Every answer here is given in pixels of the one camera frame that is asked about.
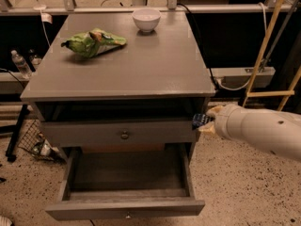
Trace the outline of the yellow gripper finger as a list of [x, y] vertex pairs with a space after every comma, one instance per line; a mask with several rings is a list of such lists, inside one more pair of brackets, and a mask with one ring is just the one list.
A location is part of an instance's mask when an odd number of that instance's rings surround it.
[[206, 115], [211, 117], [211, 118], [215, 118], [216, 115], [224, 108], [224, 106], [222, 105], [218, 105], [215, 107], [210, 108], [207, 112]]
[[213, 124], [206, 124], [203, 126], [200, 126], [198, 129], [201, 133], [208, 133], [208, 134], [215, 134], [215, 128]]

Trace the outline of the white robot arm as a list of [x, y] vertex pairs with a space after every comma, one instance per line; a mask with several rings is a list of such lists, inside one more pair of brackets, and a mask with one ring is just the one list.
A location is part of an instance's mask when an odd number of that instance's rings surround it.
[[207, 111], [198, 128], [218, 136], [243, 141], [265, 153], [301, 161], [301, 116], [270, 109], [218, 105]]

